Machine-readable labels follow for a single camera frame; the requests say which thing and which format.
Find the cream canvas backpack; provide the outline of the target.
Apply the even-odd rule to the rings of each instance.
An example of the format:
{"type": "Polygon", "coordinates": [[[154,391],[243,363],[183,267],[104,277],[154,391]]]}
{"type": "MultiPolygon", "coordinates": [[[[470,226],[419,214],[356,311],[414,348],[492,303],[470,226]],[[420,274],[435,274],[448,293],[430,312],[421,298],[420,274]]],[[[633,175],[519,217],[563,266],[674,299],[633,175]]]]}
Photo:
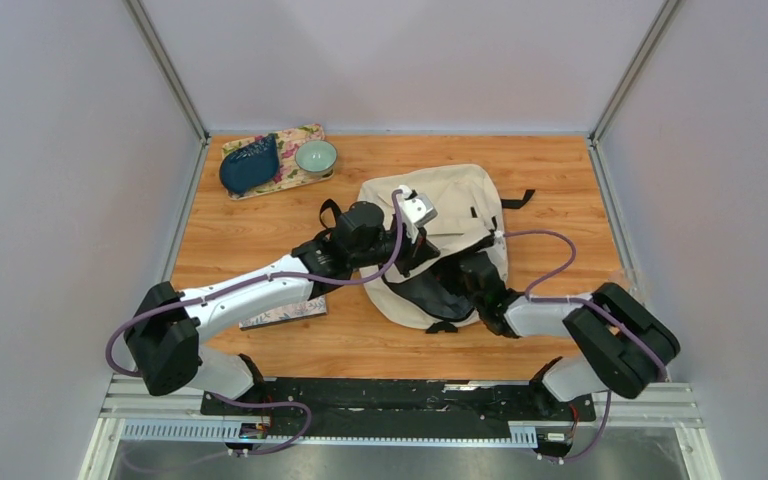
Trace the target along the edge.
{"type": "Polygon", "coordinates": [[[391,267],[382,277],[365,284],[370,301],[388,320],[427,333],[455,332],[481,321],[456,287],[455,264],[470,254],[485,252],[506,283],[506,240],[496,241],[493,232],[505,233],[504,210],[521,209],[534,196],[534,190],[526,190],[519,199],[503,199],[482,167],[462,164],[368,180],[362,184],[358,199],[392,213],[395,209],[390,195],[400,185],[418,187],[436,208],[437,217],[425,229],[441,255],[421,264],[408,277],[391,267]]]}

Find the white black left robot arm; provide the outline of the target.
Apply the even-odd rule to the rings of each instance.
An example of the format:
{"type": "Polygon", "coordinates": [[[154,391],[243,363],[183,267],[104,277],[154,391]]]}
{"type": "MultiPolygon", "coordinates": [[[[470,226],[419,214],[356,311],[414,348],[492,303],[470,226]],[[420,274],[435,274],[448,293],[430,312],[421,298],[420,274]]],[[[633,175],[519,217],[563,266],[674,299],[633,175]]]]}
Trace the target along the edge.
{"type": "Polygon", "coordinates": [[[149,288],[134,317],[113,334],[122,338],[152,396],[183,387],[226,397],[243,415],[264,405],[265,387],[252,361],[206,347],[225,329],[278,307],[362,285],[391,268],[403,275],[438,256],[425,226],[437,215],[426,195],[393,198],[394,213],[366,201],[334,212],[335,224],[259,270],[205,287],[176,290],[164,281],[149,288]]]}

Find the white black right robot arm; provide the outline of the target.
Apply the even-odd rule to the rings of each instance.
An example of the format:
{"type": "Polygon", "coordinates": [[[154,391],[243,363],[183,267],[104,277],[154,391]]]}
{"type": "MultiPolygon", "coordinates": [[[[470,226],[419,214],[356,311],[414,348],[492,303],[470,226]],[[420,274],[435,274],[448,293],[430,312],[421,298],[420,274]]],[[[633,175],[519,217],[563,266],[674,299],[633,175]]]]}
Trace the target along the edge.
{"type": "Polygon", "coordinates": [[[668,364],[681,351],[670,329],[613,282],[583,295],[530,296],[509,288],[485,252],[457,261],[453,277],[494,334],[568,337],[576,344],[578,355],[552,360],[534,377],[530,404],[545,419],[592,393],[635,399],[666,379],[668,364]]]}

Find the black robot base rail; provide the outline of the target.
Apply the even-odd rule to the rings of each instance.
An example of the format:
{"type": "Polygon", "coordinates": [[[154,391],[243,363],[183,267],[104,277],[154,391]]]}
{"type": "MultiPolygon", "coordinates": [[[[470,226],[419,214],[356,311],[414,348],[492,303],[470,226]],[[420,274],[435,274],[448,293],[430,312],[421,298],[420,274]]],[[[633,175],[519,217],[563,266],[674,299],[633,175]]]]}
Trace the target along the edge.
{"type": "Polygon", "coordinates": [[[261,412],[204,395],[207,416],[256,416],[270,421],[269,434],[291,436],[305,423],[296,401],[312,411],[309,436],[404,439],[501,439],[512,421],[594,420],[593,400],[550,402],[526,381],[339,379],[276,377],[249,390],[244,401],[277,402],[261,412]]]}

